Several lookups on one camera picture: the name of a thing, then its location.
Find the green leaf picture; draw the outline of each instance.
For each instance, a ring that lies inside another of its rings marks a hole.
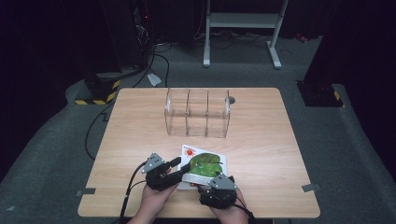
[[[220,156],[212,153],[202,153],[190,160],[191,169],[188,174],[215,177],[222,173]]]

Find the table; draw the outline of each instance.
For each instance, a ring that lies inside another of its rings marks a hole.
[[[229,175],[256,218],[318,217],[314,191],[302,189],[310,180],[279,90],[228,90],[235,103],[226,138],[169,136],[164,120],[167,89],[120,90],[87,182],[94,194],[82,195],[78,213],[117,217],[135,168],[152,152],[170,161],[187,144],[226,155]],[[134,183],[144,179],[139,172]],[[131,191],[125,216],[134,216],[143,187]],[[159,217],[214,217],[198,199],[197,191],[178,189]]]
[[[272,39],[267,41],[267,47],[273,60],[274,68],[281,69],[275,44],[279,35],[280,27],[285,17],[286,7],[289,0],[283,0],[279,13],[218,13],[211,12],[210,0],[207,0],[204,67],[210,66],[210,28],[211,27],[240,27],[240,28],[271,28],[274,29]]]

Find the human hand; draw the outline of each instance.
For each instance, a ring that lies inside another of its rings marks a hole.
[[[246,203],[240,189],[236,190],[236,197],[235,204],[245,207]],[[230,206],[226,209],[209,208],[218,217],[221,224],[248,224],[248,215],[240,208],[235,206]]]
[[[131,221],[128,222],[128,224],[152,223],[165,207],[169,196],[172,194],[173,191],[175,191],[177,185],[178,184],[162,191],[154,190],[146,185],[143,188],[140,207],[137,210],[134,218],[132,218]]]

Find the black base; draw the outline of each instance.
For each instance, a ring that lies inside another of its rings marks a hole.
[[[306,106],[344,106],[344,103],[341,101],[338,92],[335,91],[331,85],[318,86],[313,84],[305,84],[302,81],[298,81],[297,86]]]
[[[89,87],[90,85],[84,83],[75,98],[78,105],[106,105],[110,104],[115,95],[119,80],[100,81],[99,87]]]

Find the transparent divider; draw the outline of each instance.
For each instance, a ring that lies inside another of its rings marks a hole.
[[[230,121],[229,92],[168,89],[164,114],[169,135],[224,138]]]

